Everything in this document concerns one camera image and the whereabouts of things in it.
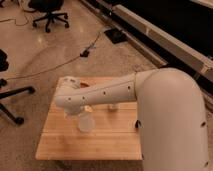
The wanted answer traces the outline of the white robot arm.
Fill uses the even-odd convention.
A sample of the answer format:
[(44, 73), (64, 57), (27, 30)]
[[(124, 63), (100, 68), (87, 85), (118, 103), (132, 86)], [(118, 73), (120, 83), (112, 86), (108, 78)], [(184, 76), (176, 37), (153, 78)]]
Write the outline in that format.
[(54, 95), (71, 115), (86, 105), (137, 104), (144, 171), (210, 171), (204, 97), (187, 73), (161, 68), (85, 88), (76, 83), (65, 78)]

